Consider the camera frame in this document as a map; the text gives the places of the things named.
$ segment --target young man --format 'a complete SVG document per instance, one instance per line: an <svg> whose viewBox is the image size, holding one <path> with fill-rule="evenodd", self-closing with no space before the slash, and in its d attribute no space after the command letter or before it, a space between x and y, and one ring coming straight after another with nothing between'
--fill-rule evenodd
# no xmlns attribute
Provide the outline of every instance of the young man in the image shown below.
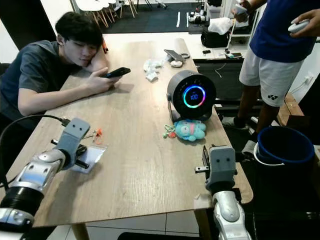
<svg viewBox="0 0 320 240"><path fill-rule="evenodd" d="M241 68L239 80L244 88L238 114L222 119L225 127L246 129L249 112L261 91L264 103L257 128L242 151L250 154L258 133L277 117L304 59L312 52L316 37L320 36L320 1L243 0L241 5L250 14L266 2ZM248 16L246 13L233 14L239 22L244 22ZM303 19L310 19L310 23L299 32L290 34L291 22Z"/></svg>
<svg viewBox="0 0 320 240"><path fill-rule="evenodd" d="M105 92L119 80L99 77L108 71L107 60L101 47L101 31L91 18L67 12L55 29L56 41L28 44L0 76L1 132L16 119ZM60 91L70 73L81 67L92 72L87 81ZM28 119L9 130L2 149L14 150L3 154L5 172L38 122L39 119Z"/></svg>

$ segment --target gray t-shirt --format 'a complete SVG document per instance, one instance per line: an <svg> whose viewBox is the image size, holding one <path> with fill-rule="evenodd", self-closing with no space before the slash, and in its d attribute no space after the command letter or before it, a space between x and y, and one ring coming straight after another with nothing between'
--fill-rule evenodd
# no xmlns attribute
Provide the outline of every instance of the gray t-shirt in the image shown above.
<svg viewBox="0 0 320 240"><path fill-rule="evenodd" d="M59 58L56 41L33 42L25 46L6 72L0 77L1 113L11 120L21 118L18 109L19 88L31 89L37 93L59 91L74 64L63 64ZM26 120L21 123L33 129L39 120Z"/></svg>

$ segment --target white chair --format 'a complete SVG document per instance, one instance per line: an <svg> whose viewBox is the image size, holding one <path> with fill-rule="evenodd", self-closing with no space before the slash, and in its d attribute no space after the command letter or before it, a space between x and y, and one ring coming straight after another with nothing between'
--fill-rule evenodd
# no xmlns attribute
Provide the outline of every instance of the white chair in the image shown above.
<svg viewBox="0 0 320 240"><path fill-rule="evenodd" d="M133 16L133 18L135 18L135 17L136 17L135 14L138 15L138 12L137 12L137 10L136 10L136 8L135 8L135 5L134 5L134 3L133 3L131 0L127 0L127 1L128 1L128 3L129 3L132 16ZM122 0L121 9L120 9L120 18L122 18L122 11L123 11L123 6L124 6L124 5L125 5L125 0Z"/></svg>
<svg viewBox="0 0 320 240"><path fill-rule="evenodd" d="M104 12L102 11L102 9L106 6L106 4L96 0L75 0L75 4L81 11L84 11L85 13L91 12L96 24L99 25L99 22L97 19L98 17L101 19L102 23L107 28L109 27L107 20L105 18Z"/></svg>
<svg viewBox="0 0 320 240"><path fill-rule="evenodd" d="M111 11L114 13L114 15L119 19L119 16L116 12L116 10L114 9L114 6L117 7L117 3L119 3L117 0L107 0L107 2L110 4L110 9Z"/></svg>
<svg viewBox="0 0 320 240"><path fill-rule="evenodd" d="M98 2L100 2L103 7L104 7L104 12L106 14L106 16L108 17L108 19L110 20L110 22L115 22L114 16L113 16L113 7L112 4L116 3L116 0L97 0ZM107 11L109 10L109 13L111 15L112 20L110 19Z"/></svg>

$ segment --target wooden table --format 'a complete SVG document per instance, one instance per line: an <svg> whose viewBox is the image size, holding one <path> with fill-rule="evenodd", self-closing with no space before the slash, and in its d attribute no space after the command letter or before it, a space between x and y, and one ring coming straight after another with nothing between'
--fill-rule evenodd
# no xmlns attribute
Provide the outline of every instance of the wooden table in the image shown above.
<svg viewBox="0 0 320 240"><path fill-rule="evenodd" d="M150 83L143 64L148 59L164 59L164 49L188 53L183 39L109 47L110 71L127 67L131 73L106 93L47 112L83 119L91 125L89 132L102 128L103 143L108 148L90 174L67 170L55 176L36 213L35 227L72 224L76 237L85 239L88 233L81 223L193 210L194 197L208 194L205 176L194 172L203 164L203 145L231 145L214 109L206 122L205 139L191 143L163 138L164 125L171 124L166 99L168 82L181 70L197 69L190 58L182 68L172 68L166 61L159 69L159 79ZM62 89L83 83L88 75L80 71L70 76ZM56 120L42 119L8 179L18 174L34 154L52 149L51 139L59 139L62 130ZM91 141L82 143L88 146ZM235 187L240 188L242 202L248 203L253 192L240 164L236 167Z"/></svg>

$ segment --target round speaker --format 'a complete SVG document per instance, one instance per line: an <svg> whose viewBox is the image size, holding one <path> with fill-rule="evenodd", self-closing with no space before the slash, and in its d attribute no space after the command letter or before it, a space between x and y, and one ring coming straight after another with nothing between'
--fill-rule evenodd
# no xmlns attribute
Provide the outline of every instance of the round speaker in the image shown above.
<svg viewBox="0 0 320 240"><path fill-rule="evenodd" d="M198 72L183 70L171 78L167 99L181 118L206 120L212 114L216 87L208 77Z"/></svg>

